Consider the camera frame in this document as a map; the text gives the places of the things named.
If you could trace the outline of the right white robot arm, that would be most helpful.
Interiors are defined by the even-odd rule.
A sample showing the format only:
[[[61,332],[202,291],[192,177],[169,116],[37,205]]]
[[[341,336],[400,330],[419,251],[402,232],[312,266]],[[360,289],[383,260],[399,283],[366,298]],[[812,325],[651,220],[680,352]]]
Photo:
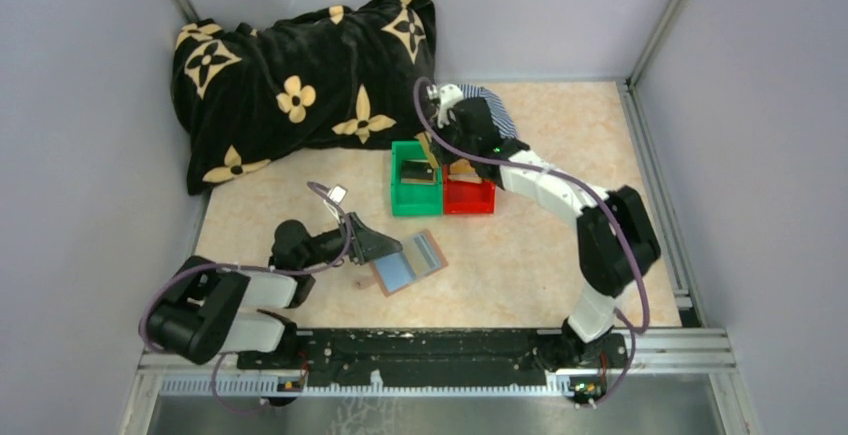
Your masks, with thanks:
[[[535,202],[574,230],[585,285],[564,322],[569,363],[588,367],[599,358],[601,338],[619,313],[617,299],[630,285],[639,293],[642,324],[649,325],[643,277],[660,259],[661,246],[637,190],[605,189],[558,169],[527,143],[503,135],[486,99],[467,97],[455,84],[421,77],[413,103],[441,165],[466,161],[482,180]]]

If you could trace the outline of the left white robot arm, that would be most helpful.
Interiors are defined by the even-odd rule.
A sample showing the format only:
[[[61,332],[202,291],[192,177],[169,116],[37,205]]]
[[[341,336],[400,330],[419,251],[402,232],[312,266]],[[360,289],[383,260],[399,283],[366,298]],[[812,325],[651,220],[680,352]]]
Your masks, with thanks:
[[[218,355],[260,352],[273,367],[288,368],[300,354],[300,343],[291,335],[295,325],[270,308],[302,305],[319,273],[402,252],[399,240],[344,210],[335,188],[313,181],[307,185],[330,210],[335,228],[312,235],[299,220],[283,221],[263,266],[188,257],[139,320],[138,334],[147,349],[195,365]]]

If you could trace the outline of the pink leather card holder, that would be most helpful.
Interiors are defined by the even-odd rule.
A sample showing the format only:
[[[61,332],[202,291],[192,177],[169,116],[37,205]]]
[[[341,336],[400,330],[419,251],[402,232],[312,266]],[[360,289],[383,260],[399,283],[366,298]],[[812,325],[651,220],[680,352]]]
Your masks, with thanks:
[[[368,264],[374,282],[385,297],[392,296],[446,269],[448,261],[429,230],[401,241],[402,250]]]

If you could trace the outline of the black VIP card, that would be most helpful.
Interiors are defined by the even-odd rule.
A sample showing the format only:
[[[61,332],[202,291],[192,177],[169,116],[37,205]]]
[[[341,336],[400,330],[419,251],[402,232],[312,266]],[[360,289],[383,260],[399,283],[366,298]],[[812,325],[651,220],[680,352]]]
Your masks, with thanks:
[[[437,171],[426,160],[404,160],[399,168],[402,184],[434,185],[438,181]]]

